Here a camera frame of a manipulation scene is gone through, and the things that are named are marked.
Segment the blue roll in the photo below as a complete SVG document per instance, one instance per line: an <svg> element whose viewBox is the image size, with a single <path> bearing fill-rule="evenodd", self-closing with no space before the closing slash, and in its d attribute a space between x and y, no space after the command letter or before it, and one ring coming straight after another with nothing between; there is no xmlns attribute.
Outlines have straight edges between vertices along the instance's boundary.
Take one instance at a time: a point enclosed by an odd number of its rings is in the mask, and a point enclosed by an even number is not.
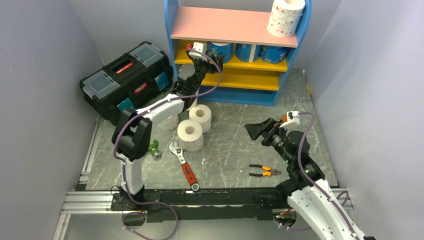
<svg viewBox="0 0 424 240"><path fill-rule="evenodd" d="M279 64L286 58L287 52L287 47L263 45L260 57L266 63Z"/></svg>
<svg viewBox="0 0 424 240"><path fill-rule="evenodd" d="M209 41L207 43L207 51L210 55L223 56L223 63L225 64L233 57L234 43Z"/></svg>
<svg viewBox="0 0 424 240"><path fill-rule="evenodd" d="M258 44L237 43L235 56L244 63L253 63L260 57L262 46Z"/></svg>

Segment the pink patterned paper towel roll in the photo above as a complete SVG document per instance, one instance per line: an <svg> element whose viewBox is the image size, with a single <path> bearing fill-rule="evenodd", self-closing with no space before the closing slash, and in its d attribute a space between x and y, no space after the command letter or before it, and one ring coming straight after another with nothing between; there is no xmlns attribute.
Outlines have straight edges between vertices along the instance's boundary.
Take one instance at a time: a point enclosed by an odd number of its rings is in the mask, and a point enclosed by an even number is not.
<svg viewBox="0 0 424 240"><path fill-rule="evenodd" d="M293 36L305 6L305 0L274 0L267 24L268 32L281 38Z"/></svg>

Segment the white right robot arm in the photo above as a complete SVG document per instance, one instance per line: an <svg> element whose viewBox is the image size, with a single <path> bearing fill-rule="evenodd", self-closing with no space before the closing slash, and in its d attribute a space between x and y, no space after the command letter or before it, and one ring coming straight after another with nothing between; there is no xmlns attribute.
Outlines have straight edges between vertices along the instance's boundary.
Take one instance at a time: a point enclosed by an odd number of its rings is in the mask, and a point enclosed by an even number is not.
<svg viewBox="0 0 424 240"><path fill-rule="evenodd" d="M306 133L292 130L300 118L286 115L245 124L249 137L273 149L286 162L289 179L276 186L276 203L293 208L321 240L373 240L354 223L309 155Z"/></svg>

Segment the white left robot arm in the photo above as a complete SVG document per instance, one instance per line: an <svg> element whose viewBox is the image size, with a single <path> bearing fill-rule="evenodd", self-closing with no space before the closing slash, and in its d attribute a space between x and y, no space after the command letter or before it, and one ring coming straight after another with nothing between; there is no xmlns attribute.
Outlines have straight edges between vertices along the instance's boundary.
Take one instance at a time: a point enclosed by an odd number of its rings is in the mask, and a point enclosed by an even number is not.
<svg viewBox="0 0 424 240"><path fill-rule="evenodd" d="M224 56L209 53L190 59L192 70L179 71L173 90L166 97L144 108L125 109L115 127L111 139L112 155L120 160L122 182L119 191L124 204L131 210L146 204L141 159L149 150L152 129L192 107L195 100L204 95L198 90L206 75L223 71Z"/></svg>

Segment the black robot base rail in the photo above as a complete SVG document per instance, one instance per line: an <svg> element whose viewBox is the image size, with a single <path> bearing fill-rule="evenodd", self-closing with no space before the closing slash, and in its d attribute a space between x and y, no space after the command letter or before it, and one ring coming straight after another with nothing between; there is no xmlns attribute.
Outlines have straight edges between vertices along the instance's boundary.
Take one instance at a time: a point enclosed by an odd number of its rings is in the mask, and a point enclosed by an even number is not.
<svg viewBox="0 0 424 240"><path fill-rule="evenodd" d="M114 212L143 211L148 223L182 220L256 219L271 221L289 209L288 197L275 187L146 189L136 202L120 190L112 195Z"/></svg>

